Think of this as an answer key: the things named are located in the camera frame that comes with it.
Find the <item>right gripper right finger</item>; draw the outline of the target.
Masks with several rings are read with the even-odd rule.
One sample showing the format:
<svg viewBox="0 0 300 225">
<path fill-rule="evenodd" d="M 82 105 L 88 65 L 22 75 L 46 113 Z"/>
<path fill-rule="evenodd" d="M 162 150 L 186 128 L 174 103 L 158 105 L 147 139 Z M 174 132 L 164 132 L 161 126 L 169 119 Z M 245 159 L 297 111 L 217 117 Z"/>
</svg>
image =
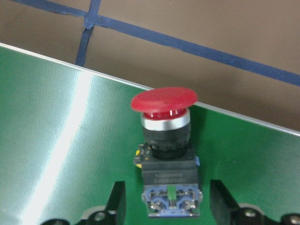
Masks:
<svg viewBox="0 0 300 225">
<path fill-rule="evenodd" d="M 217 225 L 264 225 L 265 216 L 251 207 L 241 207 L 221 180 L 210 181 L 210 211 Z"/>
</svg>

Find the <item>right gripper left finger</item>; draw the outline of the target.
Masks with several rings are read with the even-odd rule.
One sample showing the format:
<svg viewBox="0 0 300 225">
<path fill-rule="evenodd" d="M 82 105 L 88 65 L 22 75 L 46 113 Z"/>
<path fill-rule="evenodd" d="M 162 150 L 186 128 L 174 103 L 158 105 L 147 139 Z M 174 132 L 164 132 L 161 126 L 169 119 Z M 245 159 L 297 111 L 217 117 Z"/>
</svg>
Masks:
<svg viewBox="0 0 300 225">
<path fill-rule="evenodd" d="M 124 181 L 114 183 L 106 206 L 86 210 L 80 225 L 123 225 L 126 217 L 126 186 Z"/>
</svg>

